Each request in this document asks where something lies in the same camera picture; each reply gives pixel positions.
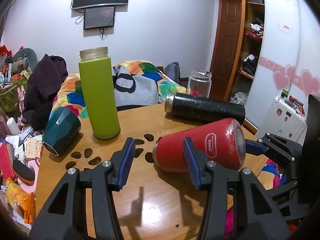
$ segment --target green basket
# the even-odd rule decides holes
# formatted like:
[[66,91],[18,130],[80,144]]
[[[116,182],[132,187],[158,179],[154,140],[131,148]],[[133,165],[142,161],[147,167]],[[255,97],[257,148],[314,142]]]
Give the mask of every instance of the green basket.
[[28,80],[26,77],[21,78],[19,81],[0,91],[0,107],[6,112],[12,112],[19,108],[19,99],[17,88],[24,86],[27,90]]

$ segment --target blue gripper pad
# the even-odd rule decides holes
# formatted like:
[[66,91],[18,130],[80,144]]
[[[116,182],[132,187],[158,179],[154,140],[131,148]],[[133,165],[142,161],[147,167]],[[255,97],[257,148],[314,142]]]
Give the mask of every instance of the blue gripper pad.
[[196,147],[194,146],[190,137],[187,137],[183,140],[183,155],[186,159],[189,174],[191,177],[192,184],[196,187],[197,190],[201,188],[201,179],[200,179],[200,168],[196,161],[195,154],[197,152]]
[[265,154],[267,152],[266,147],[262,145],[260,142],[254,142],[251,140],[245,140],[245,149],[246,153],[259,156],[261,154]]
[[121,151],[115,152],[110,161],[113,163],[114,171],[111,184],[115,191],[119,191],[127,183],[130,168],[136,151],[136,144],[133,138],[127,138]]

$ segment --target green bottle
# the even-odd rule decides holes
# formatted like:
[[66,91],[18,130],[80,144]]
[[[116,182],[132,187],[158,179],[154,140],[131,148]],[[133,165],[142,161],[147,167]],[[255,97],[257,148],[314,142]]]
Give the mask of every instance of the green bottle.
[[108,47],[80,51],[79,71],[95,137],[110,139],[120,132]]

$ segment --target glass cup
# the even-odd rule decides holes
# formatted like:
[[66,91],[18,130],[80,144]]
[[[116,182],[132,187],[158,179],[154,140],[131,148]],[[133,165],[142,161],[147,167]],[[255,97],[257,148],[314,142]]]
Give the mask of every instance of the glass cup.
[[194,96],[208,98],[211,88],[211,77],[212,74],[209,71],[201,69],[191,70],[187,93]]

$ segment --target orange snack bag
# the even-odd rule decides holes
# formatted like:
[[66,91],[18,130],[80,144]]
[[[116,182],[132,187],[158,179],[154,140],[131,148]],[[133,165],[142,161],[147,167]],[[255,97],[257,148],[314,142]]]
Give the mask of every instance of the orange snack bag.
[[10,206],[24,219],[26,224],[32,225],[36,218],[35,195],[27,194],[11,178],[5,181],[5,194]]

